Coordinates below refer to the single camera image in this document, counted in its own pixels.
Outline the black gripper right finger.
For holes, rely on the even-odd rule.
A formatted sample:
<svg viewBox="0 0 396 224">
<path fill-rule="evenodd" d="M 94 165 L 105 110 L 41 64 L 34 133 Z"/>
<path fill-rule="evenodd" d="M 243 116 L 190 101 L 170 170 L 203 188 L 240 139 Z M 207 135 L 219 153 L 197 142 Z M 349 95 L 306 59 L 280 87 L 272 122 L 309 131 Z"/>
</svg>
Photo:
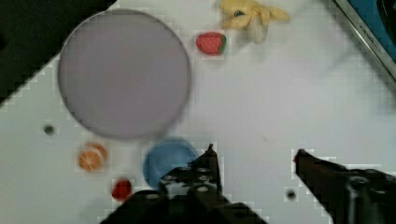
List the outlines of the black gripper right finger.
<svg viewBox="0 0 396 224">
<path fill-rule="evenodd" d="M 333 224 L 396 224 L 395 177 L 376 169 L 348 169 L 300 149 L 295 174 L 325 208 Z"/>
</svg>

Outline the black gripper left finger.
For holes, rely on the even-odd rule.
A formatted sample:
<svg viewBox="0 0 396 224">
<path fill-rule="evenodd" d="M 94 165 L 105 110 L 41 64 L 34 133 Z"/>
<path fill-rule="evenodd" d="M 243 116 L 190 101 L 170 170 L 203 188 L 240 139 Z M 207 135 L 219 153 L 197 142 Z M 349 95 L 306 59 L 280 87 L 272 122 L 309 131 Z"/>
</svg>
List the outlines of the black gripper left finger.
<svg viewBox="0 0 396 224">
<path fill-rule="evenodd" d="M 219 158 L 213 144 L 186 166 L 178 166 L 165 174 L 159 181 L 158 191 L 172 199 L 178 195 L 187 195 L 190 189 L 202 185 L 213 187 L 219 192 L 223 191 Z"/>
</svg>

